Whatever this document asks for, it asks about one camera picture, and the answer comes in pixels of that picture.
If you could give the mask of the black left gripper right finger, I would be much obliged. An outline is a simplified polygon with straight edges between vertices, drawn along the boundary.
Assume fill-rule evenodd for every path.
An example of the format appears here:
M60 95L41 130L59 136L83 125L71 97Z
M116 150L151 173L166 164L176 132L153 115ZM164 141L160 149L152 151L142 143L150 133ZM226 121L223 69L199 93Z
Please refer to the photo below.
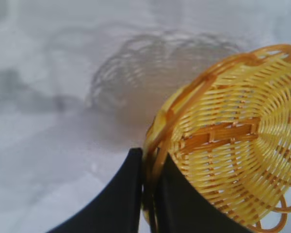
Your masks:
M170 156L156 187L156 216L160 233L250 232L201 196Z

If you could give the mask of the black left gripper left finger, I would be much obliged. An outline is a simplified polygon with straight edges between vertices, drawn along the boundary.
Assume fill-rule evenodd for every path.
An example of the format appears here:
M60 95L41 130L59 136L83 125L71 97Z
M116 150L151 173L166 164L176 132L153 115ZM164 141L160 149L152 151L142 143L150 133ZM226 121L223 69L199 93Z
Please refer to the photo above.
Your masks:
M50 233L137 233L142 196L142 149L131 148L107 186Z

